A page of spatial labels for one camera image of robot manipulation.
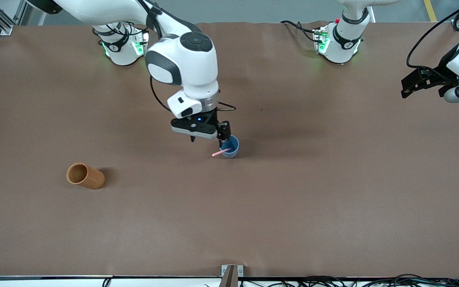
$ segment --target brown cup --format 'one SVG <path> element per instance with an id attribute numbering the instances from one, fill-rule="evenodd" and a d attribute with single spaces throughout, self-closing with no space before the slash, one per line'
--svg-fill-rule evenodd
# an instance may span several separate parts
<path id="1" fill-rule="evenodd" d="M 71 184 L 87 189 L 100 189 L 104 185 L 104 174 L 82 162 L 74 163 L 67 170 L 67 180 Z"/>

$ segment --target table surface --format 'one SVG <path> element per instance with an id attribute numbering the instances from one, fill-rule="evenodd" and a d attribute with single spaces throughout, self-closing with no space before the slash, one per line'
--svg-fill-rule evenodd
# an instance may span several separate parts
<path id="1" fill-rule="evenodd" d="M 144 59 L 117 67 L 91 27 L 0 40 L 0 275 L 459 277 L 459 105 L 403 100 L 432 24 L 370 24 L 345 65 L 282 24 L 200 24 L 237 158 L 170 131 Z M 448 24 L 413 63 L 459 40 Z M 177 87 L 157 84 L 165 100 Z M 107 185 L 69 184 L 75 162 Z"/>

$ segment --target yellow floor line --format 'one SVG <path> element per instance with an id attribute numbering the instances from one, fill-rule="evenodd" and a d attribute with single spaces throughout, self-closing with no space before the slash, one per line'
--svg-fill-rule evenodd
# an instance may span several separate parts
<path id="1" fill-rule="evenodd" d="M 432 2 L 430 0 L 424 0 L 424 5 L 426 6 L 426 11 L 430 17 L 431 22 L 437 22 L 437 17 L 435 16 L 435 11 L 433 11 Z"/>

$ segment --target floor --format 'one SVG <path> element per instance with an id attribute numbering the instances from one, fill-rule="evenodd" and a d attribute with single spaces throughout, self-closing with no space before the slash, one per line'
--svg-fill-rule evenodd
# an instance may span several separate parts
<path id="1" fill-rule="evenodd" d="M 314 22 L 334 20 L 341 16 L 336 0 L 158 0 L 159 4 L 178 18 L 199 22 L 270 22 L 282 20 Z M 459 8 L 459 0 L 433 0 L 438 20 Z M 377 22 L 428 22 L 425 0 L 403 0 L 393 5 L 374 7 Z M 47 15 L 45 25 L 83 24 L 66 11 Z"/>

